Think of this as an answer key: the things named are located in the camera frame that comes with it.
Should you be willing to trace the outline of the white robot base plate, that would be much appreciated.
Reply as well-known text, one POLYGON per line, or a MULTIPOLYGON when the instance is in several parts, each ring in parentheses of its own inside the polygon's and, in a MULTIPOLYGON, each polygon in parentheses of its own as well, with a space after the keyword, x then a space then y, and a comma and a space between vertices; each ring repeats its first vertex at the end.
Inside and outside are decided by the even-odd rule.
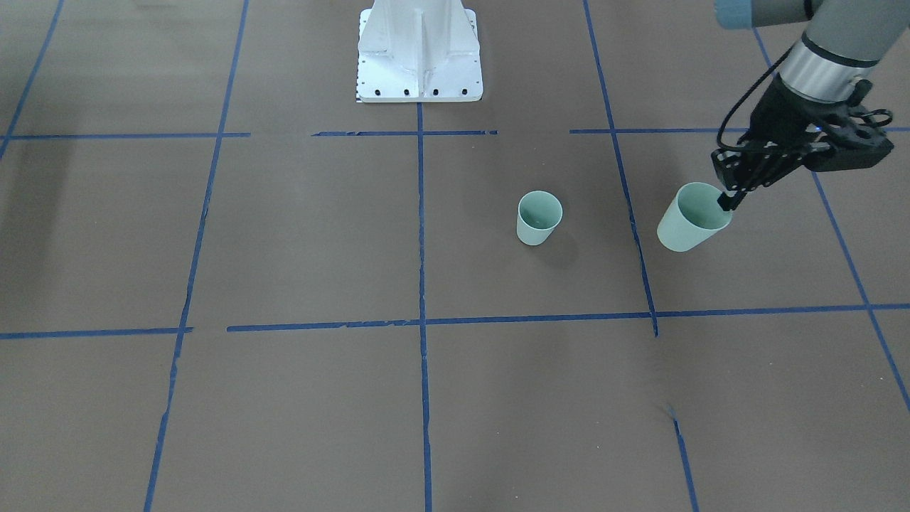
POLYGON ((480 33, 461 1, 375 1, 360 12, 355 98, 364 103, 477 102, 480 33))

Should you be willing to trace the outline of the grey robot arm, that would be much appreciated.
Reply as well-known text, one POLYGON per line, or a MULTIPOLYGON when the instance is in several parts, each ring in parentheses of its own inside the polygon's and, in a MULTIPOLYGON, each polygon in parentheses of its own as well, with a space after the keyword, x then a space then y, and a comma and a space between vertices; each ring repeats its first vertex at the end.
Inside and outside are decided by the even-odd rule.
POLYGON ((873 87, 869 75, 908 28, 906 1, 717 1, 714 14, 729 30, 805 23, 759 78, 768 87, 745 133, 728 144, 719 127, 711 159, 724 185, 723 211, 801 166, 858 171, 890 155, 885 126, 893 115, 862 101, 873 87))

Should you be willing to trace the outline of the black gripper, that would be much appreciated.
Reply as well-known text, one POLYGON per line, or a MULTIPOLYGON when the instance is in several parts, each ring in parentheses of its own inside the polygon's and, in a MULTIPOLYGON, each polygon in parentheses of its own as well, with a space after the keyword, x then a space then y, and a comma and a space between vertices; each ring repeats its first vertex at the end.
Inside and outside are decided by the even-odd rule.
POLYGON ((737 149, 715 149, 711 153, 714 171, 725 191, 717 204, 731 213, 748 193, 770 187, 813 159, 832 151, 833 146, 854 146, 845 102, 820 102, 802 96, 776 77, 751 113, 744 145, 737 149), (820 127, 828 144, 811 144, 807 129, 820 127))

